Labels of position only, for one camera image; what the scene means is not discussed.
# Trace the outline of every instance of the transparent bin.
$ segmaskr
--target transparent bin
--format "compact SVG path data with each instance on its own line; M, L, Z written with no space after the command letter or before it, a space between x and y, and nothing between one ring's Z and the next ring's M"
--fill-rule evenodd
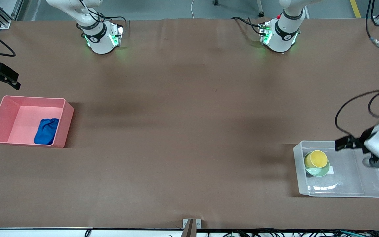
M305 171L304 157L313 150L324 152L330 172L314 177ZM379 169L362 164L369 154L361 149L334 150L334 141L301 141L293 149L299 193L313 197L379 198Z

